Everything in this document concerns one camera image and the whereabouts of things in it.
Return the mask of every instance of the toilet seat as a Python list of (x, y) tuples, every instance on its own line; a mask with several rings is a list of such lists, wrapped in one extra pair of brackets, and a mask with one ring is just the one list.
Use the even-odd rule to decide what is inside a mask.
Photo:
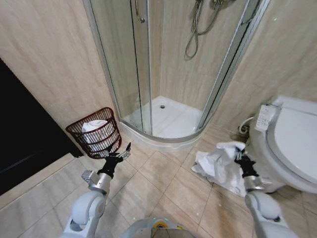
[(275, 159), (317, 184), (317, 115), (281, 108), (270, 122), (266, 142)]

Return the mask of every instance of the brown wicker basket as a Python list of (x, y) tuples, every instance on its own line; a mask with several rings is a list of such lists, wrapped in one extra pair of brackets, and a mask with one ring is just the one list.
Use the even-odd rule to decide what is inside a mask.
[[(106, 120), (106, 124), (88, 132), (82, 132), (83, 124), (93, 120)], [(113, 145), (110, 152), (116, 152), (121, 145), (122, 139), (111, 108), (102, 108), (73, 124), (66, 127), (76, 142), (83, 148), (90, 158), (102, 159), (106, 150)]]

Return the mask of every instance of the shower enclosure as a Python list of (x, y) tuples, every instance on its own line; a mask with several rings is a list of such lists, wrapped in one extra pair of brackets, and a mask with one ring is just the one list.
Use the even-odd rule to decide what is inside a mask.
[(267, 3), (84, 0), (122, 125), (164, 143), (197, 137)]

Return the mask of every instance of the white towel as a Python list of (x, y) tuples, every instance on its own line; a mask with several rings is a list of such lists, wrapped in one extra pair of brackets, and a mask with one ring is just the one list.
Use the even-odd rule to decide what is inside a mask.
[[(100, 128), (106, 123), (107, 123), (106, 120), (92, 120), (88, 123), (85, 122), (81, 130), (82, 132), (89, 132), (89, 131)], [(98, 130), (89, 134), (85, 134), (84, 137), (87, 143), (94, 143), (94, 142), (102, 141), (106, 139), (113, 132), (113, 130), (114, 130), (114, 127), (112, 126), (111, 123), (109, 123), (101, 130)], [(110, 145), (109, 143), (107, 143), (106, 141), (103, 141), (95, 145), (89, 145), (89, 148), (92, 151), (99, 151), (99, 150), (103, 150), (107, 148), (109, 145)]]
[(245, 143), (232, 141), (216, 144), (215, 149), (210, 153), (198, 151), (196, 154), (197, 163), (192, 167), (192, 171), (207, 177), (208, 181), (244, 197), (245, 188), (241, 177), (242, 170), (234, 162), (236, 147), (243, 150)]

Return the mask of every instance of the tile floor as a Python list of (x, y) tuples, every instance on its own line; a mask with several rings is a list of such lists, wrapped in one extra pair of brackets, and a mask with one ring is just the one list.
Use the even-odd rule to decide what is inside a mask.
[[(111, 181), (105, 214), (96, 237), (117, 238), (134, 221), (158, 216), (182, 223), (204, 238), (254, 238), (253, 220), (244, 199), (210, 184), (191, 171), (198, 150), (209, 151), (235, 135), (210, 125), (190, 150), (161, 153), (132, 142), (131, 157), (120, 163)], [(123, 135), (125, 146), (131, 139)], [(84, 192), (85, 169), (102, 161), (73, 159), (49, 178), (0, 210), (0, 238), (58, 237), (71, 205)], [(284, 187), (272, 195), (289, 226), (301, 238), (317, 237), (317, 196)]]

